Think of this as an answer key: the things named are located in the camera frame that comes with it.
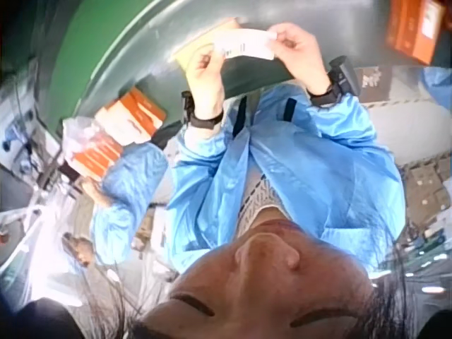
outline lips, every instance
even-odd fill
[[[255,226],[254,229],[260,230],[260,231],[265,230],[267,232],[272,232],[272,231],[277,230],[278,228],[304,233],[304,231],[302,230],[302,228],[299,225],[295,224],[292,221],[283,220],[283,219],[267,220],[265,222],[262,222],[260,225]]]

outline paper slip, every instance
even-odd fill
[[[235,29],[219,32],[213,43],[226,59],[245,55],[260,59],[273,60],[274,53],[266,46],[270,40],[276,40],[275,32],[266,30]]]

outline black wristband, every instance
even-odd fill
[[[195,114],[192,114],[190,116],[189,123],[193,127],[198,127],[199,129],[213,129],[215,125],[218,125],[223,120],[223,110],[221,110],[221,113],[217,115],[215,118],[208,119],[208,120],[202,120],[195,116]]]
[[[314,95],[311,94],[309,91],[308,94],[311,97],[312,105],[317,107],[322,107],[322,105],[335,104],[342,97],[340,88],[336,83],[332,83],[325,94]]]

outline blue coat sleeve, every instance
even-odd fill
[[[399,173],[388,148],[376,142],[376,131],[369,112],[357,97],[346,94],[329,108],[307,108],[323,138],[328,138],[349,149],[361,152],[373,165],[393,178]]]
[[[126,260],[131,242],[155,190],[167,170],[163,152],[151,143],[130,145],[102,180],[112,206],[96,207],[90,232],[97,261],[112,265]]]
[[[202,232],[206,226],[198,221],[201,213],[209,214],[209,208],[215,205],[213,180],[230,140],[230,134],[222,129],[212,138],[188,145],[185,132],[186,127],[177,136],[179,159],[172,169],[174,195],[167,207],[171,228],[167,230],[166,252],[179,272],[215,247]]]

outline black wrist strap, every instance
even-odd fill
[[[193,96],[189,90],[182,92],[182,99],[184,100],[184,120],[186,123],[190,123],[193,127],[198,127],[199,129],[214,129],[215,125],[219,124],[223,119],[223,110],[220,115],[215,118],[202,120],[195,116],[195,102]]]
[[[213,129],[215,125],[219,124],[223,120],[224,112],[221,111],[220,115],[209,120],[198,119],[195,114],[192,114],[189,120],[190,125],[198,127],[199,129]]]
[[[314,106],[322,107],[322,105],[329,105],[337,103],[342,97],[342,92],[340,91],[339,85],[337,83],[332,83],[325,94],[314,95],[308,91],[311,97],[311,103]]]

